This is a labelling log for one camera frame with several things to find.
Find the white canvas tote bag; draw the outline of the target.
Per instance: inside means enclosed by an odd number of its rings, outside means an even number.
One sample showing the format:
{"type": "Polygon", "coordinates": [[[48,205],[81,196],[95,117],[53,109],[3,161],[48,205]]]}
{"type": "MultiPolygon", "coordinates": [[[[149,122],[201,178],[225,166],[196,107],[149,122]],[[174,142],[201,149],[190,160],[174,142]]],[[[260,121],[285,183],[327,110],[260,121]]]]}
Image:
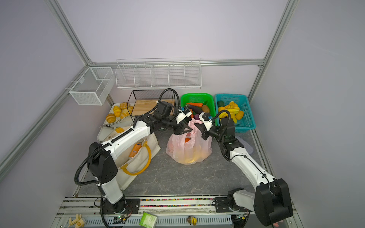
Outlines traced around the white canvas tote bag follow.
{"type": "Polygon", "coordinates": [[[115,164],[117,166],[116,182],[120,190],[124,191],[137,177],[137,175],[144,172],[148,165],[147,163],[161,150],[158,144],[157,137],[154,133],[147,135],[144,130],[133,130],[129,133],[126,131],[116,135],[114,138],[105,141],[102,145],[110,143],[105,148],[110,152],[115,164]],[[142,147],[137,155],[132,159],[128,156],[136,143],[146,143],[146,147],[142,147]]]}

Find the white mesh wall box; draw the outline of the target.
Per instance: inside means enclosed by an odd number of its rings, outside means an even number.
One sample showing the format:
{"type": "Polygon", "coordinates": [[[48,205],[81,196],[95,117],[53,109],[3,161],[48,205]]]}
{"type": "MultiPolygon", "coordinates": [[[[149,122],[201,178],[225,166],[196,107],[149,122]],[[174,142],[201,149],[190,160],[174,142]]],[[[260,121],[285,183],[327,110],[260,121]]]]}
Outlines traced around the white mesh wall box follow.
{"type": "Polygon", "coordinates": [[[69,93],[78,105],[103,105],[116,82],[110,67],[88,67],[69,93]]]}

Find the yellow toy banana pieces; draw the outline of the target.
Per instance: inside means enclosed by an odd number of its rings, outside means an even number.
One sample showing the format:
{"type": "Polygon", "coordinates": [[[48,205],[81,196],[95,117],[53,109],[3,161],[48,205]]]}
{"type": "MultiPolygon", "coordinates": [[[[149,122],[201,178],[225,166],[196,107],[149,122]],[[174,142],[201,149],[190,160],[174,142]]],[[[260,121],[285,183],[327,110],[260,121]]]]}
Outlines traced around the yellow toy banana pieces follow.
{"type": "Polygon", "coordinates": [[[86,220],[82,217],[81,214],[76,214],[76,217],[74,219],[69,218],[68,219],[68,228],[71,226],[74,226],[75,228],[82,228],[86,224],[86,220]]]}

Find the green small box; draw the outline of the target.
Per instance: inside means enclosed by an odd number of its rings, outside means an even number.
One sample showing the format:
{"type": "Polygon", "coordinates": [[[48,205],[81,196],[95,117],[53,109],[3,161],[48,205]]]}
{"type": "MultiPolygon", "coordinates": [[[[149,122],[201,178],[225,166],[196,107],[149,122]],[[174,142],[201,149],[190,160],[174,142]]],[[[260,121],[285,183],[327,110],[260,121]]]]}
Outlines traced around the green small box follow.
{"type": "Polygon", "coordinates": [[[155,228],[157,221],[157,216],[144,212],[140,219],[139,225],[144,228],[155,228]]]}

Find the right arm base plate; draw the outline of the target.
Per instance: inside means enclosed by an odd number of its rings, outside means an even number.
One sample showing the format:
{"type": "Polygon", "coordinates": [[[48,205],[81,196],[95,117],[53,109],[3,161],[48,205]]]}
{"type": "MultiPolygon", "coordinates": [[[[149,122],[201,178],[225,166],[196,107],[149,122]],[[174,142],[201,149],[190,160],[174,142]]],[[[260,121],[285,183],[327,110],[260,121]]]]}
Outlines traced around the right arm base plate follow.
{"type": "Polygon", "coordinates": [[[226,197],[216,197],[212,205],[215,207],[217,213],[229,213],[229,212],[248,212],[246,208],[238,207],[234,208],[230,205],[230,201],[226,197]]]}

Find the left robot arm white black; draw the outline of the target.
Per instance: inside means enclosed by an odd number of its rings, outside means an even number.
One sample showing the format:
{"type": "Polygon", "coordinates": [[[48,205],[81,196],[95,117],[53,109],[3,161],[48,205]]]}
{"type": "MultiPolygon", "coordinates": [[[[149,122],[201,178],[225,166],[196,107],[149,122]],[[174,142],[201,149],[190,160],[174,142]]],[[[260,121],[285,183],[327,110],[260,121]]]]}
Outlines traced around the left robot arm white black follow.
{"type": "Polygon", "coordinates": [[[192,129],[184,121],[190,115],[187,107],[181,107],[180,98],[174,89],[163,90],[156,105],[137,116],[126,131],[106,142],[90,145],[88,156],[75,173],[75,184],[95,184],[101,193],[101,202],[107,201],[112,213],[123,213],[127,202],[117,182],[116,160],[131,146],[156,131],[172,129],[175,135],[190,132],[192,129]]]}

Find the orange carrot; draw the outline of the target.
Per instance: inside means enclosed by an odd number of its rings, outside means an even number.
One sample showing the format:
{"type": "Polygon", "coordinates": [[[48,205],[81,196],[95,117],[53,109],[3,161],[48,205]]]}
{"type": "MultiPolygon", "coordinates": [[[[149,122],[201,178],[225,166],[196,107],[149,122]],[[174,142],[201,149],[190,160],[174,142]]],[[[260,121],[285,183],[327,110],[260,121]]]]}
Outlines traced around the orange carrot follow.
{"type": "Polygon", "coordinates": [[[192,106],[199,107],[199,108],[201,108],[203,106],[202,103],[191,103],[191,102],[187,103],[187,105],[192,105],[192,106]]]}

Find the croissant bread front left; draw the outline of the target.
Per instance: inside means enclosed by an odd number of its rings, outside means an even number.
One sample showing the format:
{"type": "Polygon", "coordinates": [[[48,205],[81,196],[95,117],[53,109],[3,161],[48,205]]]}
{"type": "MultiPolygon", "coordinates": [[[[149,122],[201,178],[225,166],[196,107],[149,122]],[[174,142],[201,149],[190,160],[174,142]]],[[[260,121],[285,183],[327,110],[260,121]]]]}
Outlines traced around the croissant bread front left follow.
{"type": "Polygon", "coordinates": [[[116,116],[114,114],[108,114],[106,116],[106,121],[108,123],[114,123],[117,120],[116,116]]]}

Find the orange soda can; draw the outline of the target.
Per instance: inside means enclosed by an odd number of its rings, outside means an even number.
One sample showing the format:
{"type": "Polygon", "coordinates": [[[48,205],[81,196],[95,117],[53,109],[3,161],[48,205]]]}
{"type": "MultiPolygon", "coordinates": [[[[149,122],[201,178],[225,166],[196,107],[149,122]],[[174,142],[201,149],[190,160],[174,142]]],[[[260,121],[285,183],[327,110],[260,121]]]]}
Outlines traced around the orange soda can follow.
{"type": "Polygon", "coordinates": [[[135,157],[141,148],[142,148],[142,144],[140,142],[137,142],[133,146],[132,151],[130,152],[128,158],[132,159],[133,157],[135,157]]]}

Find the brown potato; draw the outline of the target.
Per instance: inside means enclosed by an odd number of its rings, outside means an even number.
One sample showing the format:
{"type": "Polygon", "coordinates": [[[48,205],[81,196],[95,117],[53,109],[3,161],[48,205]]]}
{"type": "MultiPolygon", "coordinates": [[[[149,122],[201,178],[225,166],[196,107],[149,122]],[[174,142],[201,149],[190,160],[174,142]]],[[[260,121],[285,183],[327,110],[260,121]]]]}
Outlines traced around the brown potato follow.
{"type": "Polygon", "coordinates": [[[205,104],[201,107],[201,109],[204,113],[210,113],[210,108],[205,104]]]}

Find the white bread tray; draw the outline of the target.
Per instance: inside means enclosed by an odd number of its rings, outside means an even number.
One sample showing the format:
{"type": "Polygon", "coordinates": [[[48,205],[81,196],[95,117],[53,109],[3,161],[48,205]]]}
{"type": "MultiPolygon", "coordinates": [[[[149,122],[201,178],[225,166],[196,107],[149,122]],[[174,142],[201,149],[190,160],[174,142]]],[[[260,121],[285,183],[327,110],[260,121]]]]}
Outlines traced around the white bread tray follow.
{"type": "Polygon", "coordinates": [[[133,124],[133,117],[131,116],[133,108],[134,104],[128,102],[113,105],[106,115],[104,123],[99,127],[97,140],[110,139],[117,133],[121,133],[121,129],[126,130],[130,127],[133,124]]]}

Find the grey oval pad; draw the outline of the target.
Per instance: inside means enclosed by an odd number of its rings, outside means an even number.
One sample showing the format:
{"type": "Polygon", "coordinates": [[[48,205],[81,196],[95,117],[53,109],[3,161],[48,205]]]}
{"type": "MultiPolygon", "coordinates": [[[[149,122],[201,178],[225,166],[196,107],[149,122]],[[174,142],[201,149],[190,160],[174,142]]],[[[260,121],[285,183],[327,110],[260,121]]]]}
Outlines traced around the grey oval pad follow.
{"type": "Polygon", "coordinates": [[[238,141],[243,145],[243,147],[246,149],[246,151],[251,155],[254,152],[254,149],[251,145],[249,145],[245,140],[240,138],[239,136],[236,137],[238,141]]]}

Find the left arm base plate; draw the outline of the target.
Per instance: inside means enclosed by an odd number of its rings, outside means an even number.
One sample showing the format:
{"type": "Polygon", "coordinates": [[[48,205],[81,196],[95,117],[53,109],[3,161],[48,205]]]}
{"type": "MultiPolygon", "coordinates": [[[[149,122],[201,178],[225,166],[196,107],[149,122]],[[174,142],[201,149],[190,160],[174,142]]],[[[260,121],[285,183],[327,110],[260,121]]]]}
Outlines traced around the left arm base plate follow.
{"type": "Polygon", "coordinates": [[[141,200],[138,198],[131,198],[120,200],[117,204],[111,204],[107,199],[103,199],[101,208],[103,214],[117,215],[117,214],[137,214],[140,208],[141,200]]]}

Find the teal plastic basket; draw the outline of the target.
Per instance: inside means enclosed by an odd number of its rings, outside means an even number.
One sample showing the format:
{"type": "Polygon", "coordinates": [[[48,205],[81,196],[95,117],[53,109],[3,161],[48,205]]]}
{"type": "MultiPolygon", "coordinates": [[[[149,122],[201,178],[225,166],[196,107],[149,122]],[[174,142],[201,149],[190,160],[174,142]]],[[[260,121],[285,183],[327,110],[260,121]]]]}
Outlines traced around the teal plastic basket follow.
{"type": "Polygon", "coordinates": [[[235,132],[246,133],[256,128],[256,123],[254,121],[252,110],[248,98],[245,95],[216,94],[215,95],[216,111],[218,111],[219,101],[224,102],[224,105],[228,105],[230,102],[234,102],[238,105],[240,110],[244,112],[242,119],[238,120],[237,123],[235,124],[235,132]]]}

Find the dark purple eggplant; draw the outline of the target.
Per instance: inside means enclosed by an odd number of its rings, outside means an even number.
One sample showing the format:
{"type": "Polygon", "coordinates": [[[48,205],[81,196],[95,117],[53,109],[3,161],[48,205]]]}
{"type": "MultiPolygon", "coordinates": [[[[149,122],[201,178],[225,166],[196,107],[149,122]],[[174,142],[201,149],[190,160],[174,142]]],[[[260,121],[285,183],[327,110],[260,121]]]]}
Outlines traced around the dark purple eggplant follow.
{"type": "Polygon", "coordinates": [[[200,108],[200,107],[197,107],[197,106],[194,106],[194,105],[191,105],[191,104],[188,104],[187,107],[189,109],[191,109],[194,113],[196,114],[201,114],[203,113],[203,110],[200,108]]]}

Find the croissant bread right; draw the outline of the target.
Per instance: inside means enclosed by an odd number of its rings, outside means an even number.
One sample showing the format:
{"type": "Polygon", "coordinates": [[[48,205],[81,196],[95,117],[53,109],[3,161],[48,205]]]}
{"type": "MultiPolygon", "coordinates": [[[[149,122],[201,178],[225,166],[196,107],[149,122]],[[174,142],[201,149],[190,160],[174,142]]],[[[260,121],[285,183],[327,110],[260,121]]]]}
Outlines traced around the croissant bread right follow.
{"type": "Polygon", "coordinates": [[[122,110],[120,119],[124,119],[127,116],[130,116],[133,112],[134,107],[131,106],[128,102],[123,102],[119,106],[122,110]]]}

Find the small yellow round toy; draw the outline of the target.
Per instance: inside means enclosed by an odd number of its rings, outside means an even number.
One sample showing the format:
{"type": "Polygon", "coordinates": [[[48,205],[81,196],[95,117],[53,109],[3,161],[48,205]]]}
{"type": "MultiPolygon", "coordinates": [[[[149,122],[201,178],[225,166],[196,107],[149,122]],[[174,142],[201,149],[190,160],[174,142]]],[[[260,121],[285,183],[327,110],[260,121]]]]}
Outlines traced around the small yellow round toy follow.
{"type": "Polygon", "coordinates": [[[192,225],[192,226],[196,226],[197,225],[197,218],[194,217],[194,216],[189,216],[187,219],[186,219],[187,223],[189,225],[192,225]]]}

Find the croissant bread middle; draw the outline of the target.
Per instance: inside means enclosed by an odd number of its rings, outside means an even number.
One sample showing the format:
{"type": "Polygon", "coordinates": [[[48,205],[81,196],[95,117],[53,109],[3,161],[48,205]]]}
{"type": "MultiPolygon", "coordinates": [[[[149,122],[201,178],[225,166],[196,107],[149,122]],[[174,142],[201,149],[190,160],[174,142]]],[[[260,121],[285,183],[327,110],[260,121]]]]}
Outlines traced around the croissant bread middle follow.
{"type": "Polygon", "coordinates": [[[122,114],[122,109],[116,105],[113,108],[113,113],[114,113],[115,117],[119,118],[122,114]]]}

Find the yellow banana bunch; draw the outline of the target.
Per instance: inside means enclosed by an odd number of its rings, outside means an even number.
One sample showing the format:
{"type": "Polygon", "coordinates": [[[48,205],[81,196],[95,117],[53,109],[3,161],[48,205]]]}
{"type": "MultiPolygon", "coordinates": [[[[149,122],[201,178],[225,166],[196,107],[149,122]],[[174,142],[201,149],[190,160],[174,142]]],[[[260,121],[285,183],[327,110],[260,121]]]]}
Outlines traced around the yellow banana bunch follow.
{"type": "Polygon", "coordinates": [[[234,101],[229,102],[228,105],[224,105],[223,101],[219,101],[218,111],[220,112],[222,110],[227,110],[230,112],[231,119],[235,124],[244,117],[244,111],[242,111],[238,104],[236,104],[234,101]]]}

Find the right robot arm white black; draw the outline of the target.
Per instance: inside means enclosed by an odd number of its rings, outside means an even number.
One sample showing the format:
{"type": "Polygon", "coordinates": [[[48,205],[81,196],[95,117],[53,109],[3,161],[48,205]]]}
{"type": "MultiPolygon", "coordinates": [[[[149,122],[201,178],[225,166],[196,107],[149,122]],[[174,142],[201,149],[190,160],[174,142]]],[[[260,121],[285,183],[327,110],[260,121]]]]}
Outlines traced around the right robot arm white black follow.
{"type": "Polygon", "coordinates": [[[237,165],[255,189],[254,193],[243,188],[230,191],[227,207],[234,212],[254,212],[266,227],[292,217],[294,211],[288,184],[269,174],[249,155],[235,136],[234,122],[225,117],[219,126],[215,126],[215,118],[208,113],[201,113],[199,119],[201,123],[197,123],[196,127],[201,131],[202,138],[215,138],[225,160],[237,165]]]}

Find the croissant bread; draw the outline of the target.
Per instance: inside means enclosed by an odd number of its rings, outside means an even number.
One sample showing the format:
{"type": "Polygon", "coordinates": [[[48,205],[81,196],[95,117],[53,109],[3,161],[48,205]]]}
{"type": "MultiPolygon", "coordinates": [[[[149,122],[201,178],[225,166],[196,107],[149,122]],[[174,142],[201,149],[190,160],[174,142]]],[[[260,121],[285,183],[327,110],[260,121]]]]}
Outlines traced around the croissant bread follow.
{"type": "Polygon", "coordinates": [[[120,119],[124,119],[127,116],[130,116],[133,112],[134,107],[131,106],[128,102],[123,102],[119,106],[122,110],[120,119]]]}
{"type": "Polygon", "coordinates": [[[119,118],[122,114],[122,109],[116,105],[113,108],[113,113],[114,113],[115,117],[119,118]]]}
{"type": "Polygon", "coordinates": [[[106,116],[106,121],[108,123],[114,123],[117,120],[116,116],[114,114],[108,114],[106,116]]]}

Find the pink plastic grocery bag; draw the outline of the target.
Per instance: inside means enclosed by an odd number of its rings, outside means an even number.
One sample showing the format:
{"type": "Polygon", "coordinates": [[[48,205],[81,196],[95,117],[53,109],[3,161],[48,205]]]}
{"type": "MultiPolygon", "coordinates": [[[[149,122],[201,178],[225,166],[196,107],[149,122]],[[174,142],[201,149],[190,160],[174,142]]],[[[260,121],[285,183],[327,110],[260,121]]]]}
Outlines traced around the pink plastic grocery bag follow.
{"type": "Polygon", "coordinates": [[[166,153],[180,164],[191,165],[202,162],[212,154],[212,137],[204,140],[200,130],[194,125],[195,123],[202,124],[203,121],[191,120],[188,123],[193,129],[190,133],[173,134],[168,140],[166,153]]]}

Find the green plastic basket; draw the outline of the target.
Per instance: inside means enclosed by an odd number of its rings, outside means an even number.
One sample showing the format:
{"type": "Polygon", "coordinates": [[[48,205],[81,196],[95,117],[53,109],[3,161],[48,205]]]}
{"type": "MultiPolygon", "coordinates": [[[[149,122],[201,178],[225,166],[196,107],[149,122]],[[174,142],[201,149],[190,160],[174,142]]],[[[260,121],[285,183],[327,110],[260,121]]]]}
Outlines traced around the green plastic basket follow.
{"type": "Polygon", "coordinates": [[[206,105],[210,109],[210,115],[216,116],[214,98],[212,95],[207,93],[189,93],[182,95],[181,105],[186,106],[187,103],[200,103],[206,105]]]}

